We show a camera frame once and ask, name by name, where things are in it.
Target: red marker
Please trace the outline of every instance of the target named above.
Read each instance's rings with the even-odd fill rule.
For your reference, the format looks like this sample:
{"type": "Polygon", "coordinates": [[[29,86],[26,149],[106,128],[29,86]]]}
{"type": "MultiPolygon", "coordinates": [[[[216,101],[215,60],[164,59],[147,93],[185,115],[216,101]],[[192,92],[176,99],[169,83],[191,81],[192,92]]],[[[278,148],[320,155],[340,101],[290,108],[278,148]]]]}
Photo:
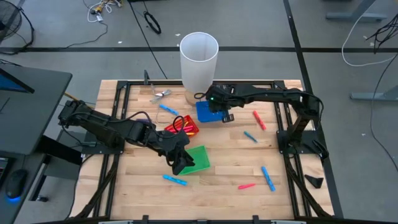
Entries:
{"type": "Polygon", "coordinates": [[[239,190],[242,190],[242,189],[246,189],[246,188],[248,188],[248,187],[253,187],[255,184],[246,184],[246,185],[240,185],[239,187],[238,187],[238,189],[239,190]]]}
{"type": "Polygon", "coordinates": [[[257,111],[253,111],[254,117],[257,120],[257,123],[260,124],[261,129],[265,130],[266,129],[266,125],[264,124],[264,122],[262,122],[262,119],[260,118],[259,114],[257,113],[257,111]]]}

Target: concrete floor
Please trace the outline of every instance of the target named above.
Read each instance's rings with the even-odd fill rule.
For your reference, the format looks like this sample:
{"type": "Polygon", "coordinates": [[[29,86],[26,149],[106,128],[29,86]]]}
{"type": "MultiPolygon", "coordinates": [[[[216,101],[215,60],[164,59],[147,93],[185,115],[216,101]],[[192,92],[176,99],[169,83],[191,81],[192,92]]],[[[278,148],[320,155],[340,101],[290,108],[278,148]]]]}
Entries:
{"type": "MultiPolygon", "coordinates": [[[[85,1],[87,4],[97,2],[85,1]]],[[[358,3],[290,0],[302,47],[341,47],[352,23],[327,21],[325,13],[349,11],[358,3]]],[[[132,5],[138,11],[144,10],[141,2],[132,5]]],[[[144,26],[153,47],[176,47],[186,34],[195,31],[210,33],[220,46],[294,47],[282,1],[169,0],[148,1],[147,6],[163,30],[162,35],[156,35],[144,26]]],[[[23,8],[36,29],[33,47],[64,47],[95,39],[104,31],[103,26],[86,21],[86,7],[80,0],[68,1],[68,4],[62,0],[29,0],[23,8]]],[[[370,36],[397,10],[396,1],[377,1],[369,11],[386,13],[389,18],[379,24],[359,24],[346,47],[370,48],[370,41],[364,41],[363,36],[370,36]]],[[[111,14],[105,12],[103,17],[109,25],[108,34],[81,47],[146,46],[128,5],[114,8],[111,14]]],[[[29,36],[25,21],[19,33],[26,38],[29,36]]],[[[5,40],[1,47],[21,44],[21,39],[14,36],[5,40]]],[[[397,39],[386,43],[386,47],[397,46],[397,39]]],[[[169,78],[180,78],[178,52],[156,52],[155,55],[169,78]]],[[[374,62],[391,56],[346,55],[352,63],[374,62]]],[[[95,102],[102,79],[141,79],[144,69],[151,79],[162,79],[149,52],[31,52],[1,58],[26,67],[70,72],[73,78],[67,91],[90,102],[95,102]]],[[[352,91],[373,91],[386,64],[350,67],[339,53],[304,53],[304,59],[314,94],[325,104],[322,124],[344,217],[398,222],[398,173],[371,137],[370,103],[352,101],[348,97],[352,91]]],[[[380,90],[397,83],[398,77],[394,76],[397,69],[398,62],[394,62],[380,90]]],[[[220,52],[215,78],[302,79],[302,75],[295,52],[220,52]]],[[[375,103],[374,130],[393,156],[398,155],[394,141],[398,129],[397,112],[395,103],[375,103]]],[[[55,138],[59,130],[54,117],[46,135],[55,138]]],[[[72,203],[74,181],[47,180],[42,194],[51,201],[25,203],[16,223],[65,218],[72,203]]]]}

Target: blue block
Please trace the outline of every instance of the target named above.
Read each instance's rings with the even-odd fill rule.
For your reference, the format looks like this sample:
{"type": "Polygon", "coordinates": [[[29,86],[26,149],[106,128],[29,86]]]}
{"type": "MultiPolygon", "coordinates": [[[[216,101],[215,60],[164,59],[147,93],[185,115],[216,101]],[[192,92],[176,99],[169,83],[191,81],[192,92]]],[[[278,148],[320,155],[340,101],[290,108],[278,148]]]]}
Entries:
{"type": "Polygon", "coordinates": [[[212,113],[209,110],[209,102],[201,101],[196,103],[198,120],[202,123],[223,120],[223,112],[212,113]]]}

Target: computer mouse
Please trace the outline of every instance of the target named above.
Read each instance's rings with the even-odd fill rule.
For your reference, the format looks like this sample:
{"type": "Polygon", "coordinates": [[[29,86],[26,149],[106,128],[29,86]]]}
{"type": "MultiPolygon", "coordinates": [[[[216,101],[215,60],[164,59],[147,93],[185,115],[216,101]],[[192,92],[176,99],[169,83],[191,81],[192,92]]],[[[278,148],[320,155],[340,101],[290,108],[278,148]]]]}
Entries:
{"type": "Polygon", "coordinates": [[[27,171],[24,169],[15,170],[11,175],[10,179],[6,183],[6,195],[13,199],[21,196],[25,181],[27,177],[27,171]]]}

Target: blue light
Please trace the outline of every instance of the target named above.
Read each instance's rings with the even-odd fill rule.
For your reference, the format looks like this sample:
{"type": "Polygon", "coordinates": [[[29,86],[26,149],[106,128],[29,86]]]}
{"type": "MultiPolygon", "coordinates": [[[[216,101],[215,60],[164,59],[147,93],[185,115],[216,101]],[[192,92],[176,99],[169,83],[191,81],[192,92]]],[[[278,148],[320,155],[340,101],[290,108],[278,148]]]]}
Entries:
{"type": "Polygon", "coordinates": [[[9,198],[9,197],[7,197],[7,199],[8,199],[9,202],[15,203],[15,202],[19,202],[19,201],[21,200],[21,196],[16,197],[16,198],[9,198]]]}

